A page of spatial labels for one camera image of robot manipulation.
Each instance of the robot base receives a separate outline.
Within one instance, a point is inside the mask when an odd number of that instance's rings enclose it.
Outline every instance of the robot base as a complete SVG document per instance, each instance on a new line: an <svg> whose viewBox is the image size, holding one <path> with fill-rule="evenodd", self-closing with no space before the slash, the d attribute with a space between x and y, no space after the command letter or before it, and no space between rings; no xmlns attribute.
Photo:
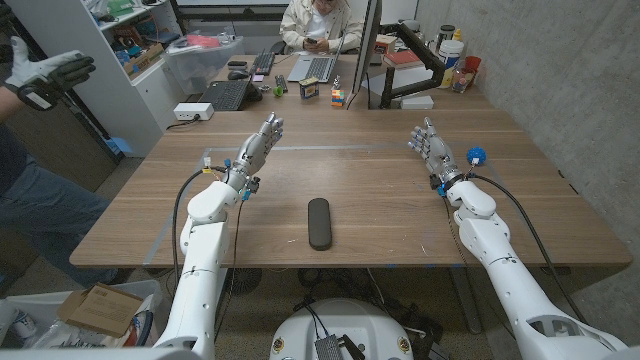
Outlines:
<svg viewBox="0 0 640 360"><path fill-rule="evenodd" d="M366 359L413 359L413 353L407 333L387 313L379 308L354 299L326 299L315 302L310 307L318 314L329 335L340 338L347 335L353 343L362 349ZM280 325L271 343L270 360L318 359L314 343L316 330L311 313L302 308ZM319 321L318 334L325 338L324 329ZM274 344L280 341L282 347L277 351ZM352 359L345 347L340 348L342 358Z"/></svg>

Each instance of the hand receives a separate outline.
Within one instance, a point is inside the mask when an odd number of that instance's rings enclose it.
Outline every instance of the hand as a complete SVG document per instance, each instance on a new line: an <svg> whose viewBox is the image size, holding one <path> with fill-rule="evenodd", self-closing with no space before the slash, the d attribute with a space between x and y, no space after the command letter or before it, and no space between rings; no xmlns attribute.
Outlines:
<svg viewBox="0 0 640 360"><path fill-rule="evenodd" d="M7 87L13 92L40 78L47 83L58 87L61 91L68 91L73 86L87 81L89 73L96 67L92 65L93 58L84 56L80 51L74 50L45 59L31 62L28 59L29 50L27 44L19 37L11 37L13 47L13 68L11 76L5 81Z"/></svg>
<svg viewBox="0 0 640 360"><path fill-rule="evenodd" d="M317 39L317 43L309 44L308 42L304 42L304 49L307 51L311 51L313 53L328 53L329 52L329 41L325 38Z"/></svg>

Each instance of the computer mouse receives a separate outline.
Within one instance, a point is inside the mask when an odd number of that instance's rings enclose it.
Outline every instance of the computer mouse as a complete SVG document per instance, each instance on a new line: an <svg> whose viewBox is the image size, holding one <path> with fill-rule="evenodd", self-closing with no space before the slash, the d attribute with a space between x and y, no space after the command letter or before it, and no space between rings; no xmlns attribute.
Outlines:
<svg viewBox="0 0 640 360"><path fill-rule="evenodd" d="M246 79L249 77L249 73L244 70L233 70L227 75L229 80Z"/></svg>

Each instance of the white robotic arm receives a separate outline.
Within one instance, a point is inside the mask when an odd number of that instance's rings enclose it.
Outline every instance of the white robotic arm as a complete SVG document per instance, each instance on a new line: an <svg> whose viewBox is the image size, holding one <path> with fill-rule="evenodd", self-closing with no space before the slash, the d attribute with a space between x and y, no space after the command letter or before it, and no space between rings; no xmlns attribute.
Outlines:
<svg viewBox="0 0 640 360"><path fill-rule="evenodd" d="M496 202L458 170L451 149L436 134L429 118L416 127L409 146L427 164L431 187L446 196L460 227L464 246L482 263L507 313L523 359L604 359L627 346L558 309L540 288L510 244Z"/></svg>
<svg viewBox="0 0 640 360"><path fill-rule="evenodd" d="M220 263L229 248L226 209L257 191L260 179L251 177L282 137L282 125L282 119L269 115L260 131L242 144L222 181L215 181L189 202L189 216L180 234L185 263L167 328L155 347L193 350L202 359L215 358L215 292Z"/></svg>

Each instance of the desk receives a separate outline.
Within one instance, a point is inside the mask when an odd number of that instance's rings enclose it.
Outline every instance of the desk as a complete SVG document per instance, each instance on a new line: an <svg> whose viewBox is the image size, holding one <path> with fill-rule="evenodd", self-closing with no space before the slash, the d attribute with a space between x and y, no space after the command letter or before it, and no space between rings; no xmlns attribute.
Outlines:
<svg viewBox="0 0 640 360"><path fill-rule="evenodd" d="M287 75L291 57L274 66ZM340 56L336 73L351 87L356 56ZM472 88L463 95L432 89L433 110L366 110L363 89L349 111L330 105L330 85L303 101L298 85L241 112L219 112L210 121L172 129L158 142L109 208L71 256L77 266L168 267L169 217L183 182L210 150L214 164L234 158L237 148L260 127L270 111L285 121L284 136L258 173L260 190L244 205L237 267L432 267L462 263L451 237L443 200L429 188L424 161L406 143L409 132L433 120L461 168L472 146L489 161L476 172L503 183L522 203L559 265L624 265L626 247L510 116L495 110ZM196 178L186 196L214 178ZM490 185L478 186L496 199L498 213L512 232L512 244L528 265L544 260L515 207ZM317 252L308 245L307 203L329 201L334 244ZM178 229L186 219L183 201ZM237 208L230 211L235 231ZM478 264L465 251L470 264ZM233 246L222 266L232 266Z"/></svg>

